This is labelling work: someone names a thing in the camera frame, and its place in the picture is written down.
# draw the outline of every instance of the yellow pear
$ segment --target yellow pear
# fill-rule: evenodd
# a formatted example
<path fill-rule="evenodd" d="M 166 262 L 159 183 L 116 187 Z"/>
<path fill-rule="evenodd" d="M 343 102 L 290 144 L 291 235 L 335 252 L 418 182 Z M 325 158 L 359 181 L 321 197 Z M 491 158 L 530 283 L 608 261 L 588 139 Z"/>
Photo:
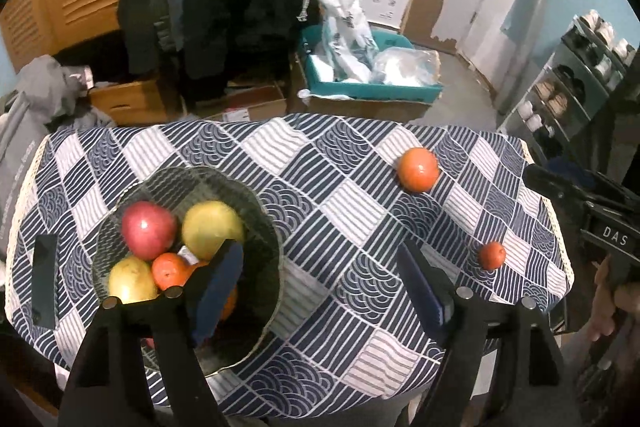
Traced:
<path fill-rule="evenodd" d="M 203 201 L 187 211 L 182 221 L 182 240 L 198 259 L 210 261 L 225 239 L 244 242 L 242 220 L 228 204 Z"/>
<path fill-rule="evenodd" d="M 119 261 L 109 273 L 109 295 L 123 304 L 155 299 L 158 288 L 149 265 L 133 255 Z"/>

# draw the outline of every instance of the gray floor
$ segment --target gray floor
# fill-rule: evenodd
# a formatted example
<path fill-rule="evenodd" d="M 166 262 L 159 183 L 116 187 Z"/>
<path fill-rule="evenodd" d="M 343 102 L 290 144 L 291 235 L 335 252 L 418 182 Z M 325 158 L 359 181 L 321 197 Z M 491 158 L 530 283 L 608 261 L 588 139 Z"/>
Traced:
<path fill-rule="evenodd" d="M 486 87 L 475 71 L 452 55 L 440 54 L 442 96 L 422 118 L 420 125 L 463 125 L 474 130 L 495 131 L 496 112 Z"/>

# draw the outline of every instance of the bowl rim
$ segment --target bowl rim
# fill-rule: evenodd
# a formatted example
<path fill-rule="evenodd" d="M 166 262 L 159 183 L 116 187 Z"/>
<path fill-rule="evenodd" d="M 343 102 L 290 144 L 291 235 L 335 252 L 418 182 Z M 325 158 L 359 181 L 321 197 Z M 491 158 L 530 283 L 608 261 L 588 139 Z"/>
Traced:
<path fill-rule="evenodd" d="M 95 258 L 95 255 L 97 255 L 97 253 L 98 253 L 97 241 L 100 239 L 100 232 L 102 230 L 103 224 L 105 222 L 107 222 L 108 219 L 111 219 L 113 214 L 116 213 L 116 211 L 120 207 L 120 204 L 126 198 L 127 193 L 128 192 L 132 192 L 133 190 L 135 190 L 140 185 L 143 185 L 146 182 L 148 182 L 148 180 L 151 179 L 154 175 L 158 174 L 158 172 L 164 171 L 164 170 L 169 170 L 169 169 L 177 169 L 177 170 L 182 170 L 182 171 L 190 171 L 192 169 L 203 169 L 203 170 L 204 169 L 209 169 L 209 170 L 215 171 L 217 174 L 219 174 L 221 176 L 224 176 L 228 181 L 230 181 L 232 183 L 239 184 L 242 187 L 244 187 L 246 190 L 251 192 L 251 194 L 254 196 L 255 200 L 257 201 L 258 205 L 260 206 L 260 210 L 269 219 L 269 223 L 271 225 L 271 228 L 273 229 L 273 233 L 274 233 L 274 235 L 276 237 L 276 240 L 278 242 L 278 282 L 279 282 L 278 286 L 279 286 L 279 288 L 278 288 L 278 300 L 277 300 L 276 305 L 275 305 L 275 307 L 273 309 L 273 313 L 271 314 L 271 317 L 266 322 L 266 324 L 262 327 L 262 331 L 260 332 L 260 337 L 256 340 L 254 346 L 251 348 L 251 350 L 249 350 L 249 352 L 244 357 L 242 357 L 242 359 L 238 360 L 237 362 L 234 362 L 231 365 L 225 365 L 225 367 L 220 367 L 219 369 L 213 371 L 212 373 L 204 375 L 205 378 L 214 377 L 215 375 L 219 374 L 220 372 L 222 372 L 222 371 L 224 371 L 226 369 L 232 369 L 232 368 L 238 366 L 239 364 L 241 364 L 242 362 L 245 362 L 246 360 L 248 360 L 252 356 L 254 356 L 254 354 L 258 351 L 258 348 L 260 346 L 262 346 L 262 343 L 264 342 L 264 340 L 267 337 L 267 335 L 270 333 L 270 326 L 273 324 L 276 316 L 278 315 L 278 312 L 280 311 L 280 306 L 282 304 L 282 300 L 284 298 L 284 286 L 285 286 L 284 283 L 285 283 L 285 277 L 286 277 L 286 270 L 285 270 L 285 266 L 284 266 L 284 247 L 282 245 L 282 240 L 280 239 L 280 236 L 278 235 L 278 231 L 277 231 L 276 227 L 273 225 L 273 220 L 271 219 L 271 217 L 267 213 L 264 205 L 262 204 L 262 201 L 260 201 L 260 198 L 258 197 L 258 194 L 256 194 L 256 192 L 249 185 L 247 185 L 247 184 L 245 184 L 245 183 L 243 183 L 243 182 L 241 182 L 239 180 L 230 178 L 224 172 L 221 172 L 220 170 L 216 169 L 215 167 L 211 167 L 211 166 L 208 166 L 208 165 L 194 165 L 194 166 L 180 166 L 180 165 L 177 165 L 177 166 L 164 167 L 162 169 L 156 169 L 154 172 L 149 174 L 148 177 L 146 177 L 144 180 L 139 180 L 136 183 L 134 183 L 133 185 L 131 185 L 130 187 L 127 187 L 125 190 L 123 190 L 121 195 L 118 197 L 116 203 L 114 204 L 114 207 L 111 210 L 109 210 L 109 212 L 107 212 L 107 214 L 105 214 L 104 217 L 100 220 L 100 225 L 98 226 L 98 233 L 97 233 L 97 236 L 96 236 L 96 251 L 95 251 L 95 254 L 94 254 L 94 258 Z M 92 272 L 93 272 L 93 270 L 94 270 L 94 260 L 93 259 L 92 259 L 91 267 L 92 267 Z M 92 285 L 92 290 L 96 293 L 96 296 L 97 296 L 97 291 L 95 290 L 95 284 Z M 144 359 L 143 359 L 143 365 L 144 365 L 145 369 L 148 370 L 148 371 L 153 371 L 155 373 L 162 374 L 162 371 L 160 371 L 158 369 L 153 369 L 151 367 L 148 367 L 145 364 L 145 360 Z"/>

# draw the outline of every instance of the plastic bag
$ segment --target plastic bag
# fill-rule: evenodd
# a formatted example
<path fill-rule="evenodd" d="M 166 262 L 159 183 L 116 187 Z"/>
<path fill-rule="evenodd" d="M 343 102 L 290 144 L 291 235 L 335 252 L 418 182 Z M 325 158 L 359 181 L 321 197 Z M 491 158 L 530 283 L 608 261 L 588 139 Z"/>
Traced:
<path fill-rule="evenodd" d="M 423 87 L 437 84 L 440 55 L 435 50 L 387 48 L 373 60 L 372 84 Z"/>
<path fill-rule="evenodd" d="M 334 79 L 367 83 L 378 46 L 359 0 L 318 0 L 324 9 L 322 46 Z"/>

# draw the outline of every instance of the tablecloth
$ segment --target tablecloth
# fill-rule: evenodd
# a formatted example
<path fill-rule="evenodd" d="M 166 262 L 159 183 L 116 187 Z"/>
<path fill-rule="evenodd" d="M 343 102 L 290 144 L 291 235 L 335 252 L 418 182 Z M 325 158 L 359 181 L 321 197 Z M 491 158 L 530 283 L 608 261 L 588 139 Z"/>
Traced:
<path fill-rule="evenodd" d="M 394 163 L 436 154 L 428 193 L 405 192 Z M 521 140 L 468 128 L 298 114 L 263 122 L 184 121 L 71 129 L 38 149 L 12 223 L 6 312 L 20 335 L 69 368 L 98 307 L 91 265 L 98 225 L 124 190 L 170 166 L 212 166 L 258 195 L 284 256 L 284 297 L 261 350 L 207 380 L 226 414 L 318 416 L 430 381 L 442 350 L 422 332 L 394 252 L 405 238 L 483 298 L 532 296 L 547 311 L 573 274 L 555 213 L 524 186 Z M 59 236 L 55 330 L 31 320 L 34 238 Z M 476 251 L 500 241 L 487 272 Z M 168 405 L 147 370 L 154 404 Z"/>

